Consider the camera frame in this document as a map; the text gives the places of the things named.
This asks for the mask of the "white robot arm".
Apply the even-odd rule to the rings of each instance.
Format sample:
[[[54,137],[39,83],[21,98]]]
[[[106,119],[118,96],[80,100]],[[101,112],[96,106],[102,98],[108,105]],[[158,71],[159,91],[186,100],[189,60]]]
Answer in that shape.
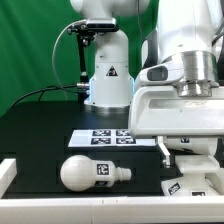
[[[128,131],[137,139],[156,137],[199,142],[197,162],[211,162],[224,135],[224,89],[217,82],[221,45],[221,0],[159,0],[152,44],[136,78],[128,72],[128,39],[106,27],[113,15],[134,12],[133,0],[70,0],[96,32],[95,73],[85,104],[126,108]]]

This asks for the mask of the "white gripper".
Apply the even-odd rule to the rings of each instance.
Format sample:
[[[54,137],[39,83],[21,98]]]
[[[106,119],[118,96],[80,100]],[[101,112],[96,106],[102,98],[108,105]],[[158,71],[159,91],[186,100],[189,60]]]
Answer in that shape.
[[[163,164],[170,167],[163,136],[224,136],[224,87],[214,88],[211,97],[179,97],[173,86],[142,87],[131,103],[128,130],[134,138],[158,136]]]

